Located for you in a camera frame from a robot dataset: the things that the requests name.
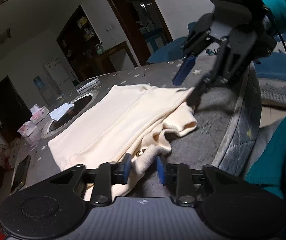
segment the round black cover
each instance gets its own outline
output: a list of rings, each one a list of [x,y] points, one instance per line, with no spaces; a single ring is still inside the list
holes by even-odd
[[[286,225],[286,204],[264,193],[213,193],[202,204],[206,224],[233,239],[265,239]]]
[[[80,98],[79,100],[75,101],[73,104],[74,106],[71,107],[58,121],[53,121],[51,126],[49,127],[49,131],[55,131],[56,129],[60,128],[68,121],[70,121],[73,117],[75,117],[80,111],[82,111],[87,104],[92,100],[92,96],[88,95],[86,97]]]
[[[85,215],[84,201],[73,191],[26,188],[6,198],[0,221],[6,233],[22,239],[54,239],[76,228]]]

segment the smartphone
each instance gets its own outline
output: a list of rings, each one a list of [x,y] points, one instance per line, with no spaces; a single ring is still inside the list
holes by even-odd
[[[14,174],[14,180],[11,187],[11,194],[20,190],[26,182],[28,166],[30,165],[30,155],[27,155],[24,160],[18,165]]]

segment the cream garment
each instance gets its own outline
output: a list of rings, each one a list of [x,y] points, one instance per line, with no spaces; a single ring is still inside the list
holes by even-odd
[[[171,151],[165,133],[184,136],[196,128],[192,109],[185,103],[191,91],[113,86],[99,103],[48,142],[56,164],[61,170],[80,163],[94,169],[131,153],[133,168],[128,184],[112,187],[113,197],[127,194],[157,154]],[[89,187],[85,200],[90,199],[91,191]]]

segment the glass jar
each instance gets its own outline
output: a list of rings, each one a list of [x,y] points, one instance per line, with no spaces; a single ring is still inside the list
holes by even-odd
[[[104,51],[102,44],[103,44],[103,42],[100,42],[100,43],[95,45],[95,50],[96,50],[97,55],[103,53],[103,51]]]

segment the wooden desk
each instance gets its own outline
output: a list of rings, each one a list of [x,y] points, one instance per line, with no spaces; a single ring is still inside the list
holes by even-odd
[[[123,41],[120,44],[117,44],[116,46],[105,50],[104,52],[102,52],[99,55],[96,55],[95,57],[93,57],[93,61],[95,62],[95,65],[104,73],[111,73],[111,72],[115,72],[115,68],[113,66],[113,64],[111,63],[110,60],[106,60],[107,58],[109,58],[111,55],[113,55],[114,53],[125,49],[127,55],[130,57],[130,60],[132,61],[134,67],[137,67],[138,64],[136,63],[129,47],[126,44],[126,41]]]

